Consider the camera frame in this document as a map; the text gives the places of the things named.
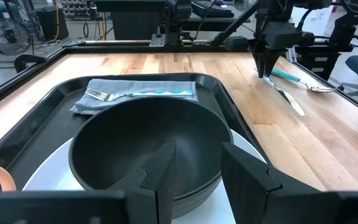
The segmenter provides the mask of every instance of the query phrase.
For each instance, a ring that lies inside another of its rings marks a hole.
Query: gray napkin
[[[135,93],[139,91],[185,91],[192,90],[194,95],[184,99],[198,101],[196,92],[196,82],[173,82],[173,81],[128,81],[128,80],[102,80],[92,79],[88,83],[88,88],[101,91],[103,93]],[[131,96],[122,96],[111,102],[104,102],[84,94],[80,100],[74,103],[70,109],[77,114],[94,115],[99,111],[115,105],[117,103],[133,99]]]

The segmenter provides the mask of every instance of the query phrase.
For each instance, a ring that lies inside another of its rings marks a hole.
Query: fork
[[[92,96],[93,98],[105,101],[105,102],[111,102],[114,101],[122,96],[181,96],[181,97],[187,97],[187,96],[193,96],[193,91],[191,90],[179,90],[179,91],[140,91],[135,93],[116,93],[116,94],[109,94],[109,93],[103,93],[98,90],[94,90],[91,88],[88,88],[85,90],[85,94],[88,96]]]

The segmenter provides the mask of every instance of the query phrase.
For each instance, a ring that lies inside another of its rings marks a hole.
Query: wooden tabletop
[[[277,69],[321,85],[281,58]],[[247,53],[67,55],[0,101],[0,139],[55,85],[88,75],[200,72],[220,79],[273,165],[320,190],[358,190],[358,108],[337,93],[312,93],[273,78],[300,117],[257,77]]]

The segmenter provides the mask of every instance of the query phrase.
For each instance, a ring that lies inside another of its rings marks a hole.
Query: stack of plates
[[[237,147],[266,162],[260,153],[241,135],[233,130],[231,132],[234,144]],[[71,139],[53,152],[34,172],[23,190],[83,190],[68,165],[70,143]],[[202,205],[190,213],[172,220],[172,223],[236,223],[223,182],[219,183],[215,191]]]

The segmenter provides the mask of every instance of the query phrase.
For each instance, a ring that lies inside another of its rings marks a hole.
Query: orange mug handle
[[[2,167],[0,167],[0,184],[3,192],[16,190],[12,176]]]

